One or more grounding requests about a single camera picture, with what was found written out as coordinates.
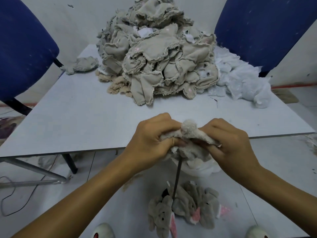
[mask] forearm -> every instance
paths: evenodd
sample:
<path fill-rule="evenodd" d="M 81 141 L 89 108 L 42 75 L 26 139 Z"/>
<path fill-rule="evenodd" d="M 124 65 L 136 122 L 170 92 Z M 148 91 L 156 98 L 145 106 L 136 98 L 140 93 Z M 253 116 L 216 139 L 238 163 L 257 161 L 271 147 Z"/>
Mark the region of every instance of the forearm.
<path fill-rule="evenodd" d="M 117 157 L 12 238 L 79 237 L 113 194 L 134 175 L 126 160 L 123 156 Z"/>
<path fill-rule="evenodd" d="M 312 237 L 317 237 L 317 198 L 262 169 L 246 185 Z"/>

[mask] chair backrest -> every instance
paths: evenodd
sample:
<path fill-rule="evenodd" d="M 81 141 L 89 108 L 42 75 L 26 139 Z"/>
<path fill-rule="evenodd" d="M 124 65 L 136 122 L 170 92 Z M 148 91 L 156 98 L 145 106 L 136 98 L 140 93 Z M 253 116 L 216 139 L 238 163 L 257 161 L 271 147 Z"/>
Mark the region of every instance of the chair backrest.
<path fill-rule="evenodd" d="M 36 83 L 59 54 L 57 44 L 20 0 L 0 0 L 0 100 Z"/>
<path fill-rule="evenodd" d="M 227 0 L 215 34 L 219 45 L 267 72 L 317 19 L 317 0 Z"/>

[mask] cable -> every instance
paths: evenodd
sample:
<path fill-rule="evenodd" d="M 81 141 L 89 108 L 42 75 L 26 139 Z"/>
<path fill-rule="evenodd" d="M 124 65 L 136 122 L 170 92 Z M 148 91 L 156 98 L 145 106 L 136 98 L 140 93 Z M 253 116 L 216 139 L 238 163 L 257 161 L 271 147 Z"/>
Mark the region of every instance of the cable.
<path fill-rule="evenodd" d="M 48 171 L 50 171 L 50 170 L 53 168 L 57 157 L 58 157 L 58 155 L 56 155 L 56 157 L 55 157 L 55 159 L 54 159 L 54 162 L 53 162 L 51 168 L 50 168 Z M 6 178 L 7 180 L 9 180 L 10 183 L 13 183 L 13 181 L 12 181 L 9 177 L 7 177 L 7 176 L 2 176 L 2 177 L 0 177 L 0 179 L 1 179 L 1 178 Z M 3 211 L 3 202 L 4 202 L 5 199 L 9 198 L 10 196 L 12 196 L 12 195 L 14 194 L 14 192 L 15 192 L 15 190 L 16 190 L 16 186 L 14 186 L 14 189 L 13 189 L 12 193 L 11 193 L 10 195 L 8 195 L 7 197 L 3 198 L 3 199 L 1 200 L 1 202 L 0 202 L 0 212 L 1 212 L 1 215 L 4 216 L 4 217 L 7 217 L 7 216 L 13 215 L 13 214 L 19 212 L 20 210 L 22 210 L 22 209 L 28 204 L 28 202 L 30 201 L 30 199 L 31 199 L 32 195 L 34 194 L 34 192 L 35 192 L 35 190 L 36 190 L 37 187 L 38 187 L 38 185 L 36 185 L 36 186 L 34 187 L 34 189 L 33 189 L 32 193 L 31 193 L 30 197 L 28 198 L 28 200 L 26 201 L 26 203 L 23 205 L 22 208 L 20 208 L 19 210 L 15 211 L 15 212 L 12 212 L 12 213 L 6 215 L 6 214 L 4 213 L 4 211 Z"/>

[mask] white shoe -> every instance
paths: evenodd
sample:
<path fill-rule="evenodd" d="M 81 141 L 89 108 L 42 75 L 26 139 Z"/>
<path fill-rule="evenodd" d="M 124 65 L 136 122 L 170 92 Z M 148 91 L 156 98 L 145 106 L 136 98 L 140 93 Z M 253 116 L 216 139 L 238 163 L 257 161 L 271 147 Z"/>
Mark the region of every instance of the white shoe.
<path fill-rule="evenodd" d="M 91 238 L 115 238 L 115 235 L 109 224 L 101 223 L 95 228 Z"/>
<path fill-rule="evenodd" d="M 245 238 L 270 238 L 270 236 L 259 226 L 251 226 L 245 234 Z"/>

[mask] hand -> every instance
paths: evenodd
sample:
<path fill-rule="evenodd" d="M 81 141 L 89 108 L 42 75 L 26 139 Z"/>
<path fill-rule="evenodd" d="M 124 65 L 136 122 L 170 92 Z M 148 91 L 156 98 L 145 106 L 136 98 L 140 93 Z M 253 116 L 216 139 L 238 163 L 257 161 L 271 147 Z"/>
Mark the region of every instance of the hand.
<path fill-rule="evenodd" d="M 262 167 L 245 131 L 237 129 L 224 119 L 213 119 L 200 130 L 220 142 L 220 148 L 206 143 L 200 145 L 208 149 L 223 171 L 232 179 L 245 186 L 261 171 Z"/>
<path fill-rule="evenodd" d="M 166 156 L 171 147 L 185 145 L 183 140 L 174 137 L 159 140 L 161 134 L 180 128 L 181 123 L 171 119 L 168 113 L 141 121 L 122 153 L 125 162 L 131 163 L 135 173 L 151 168 Z"/>

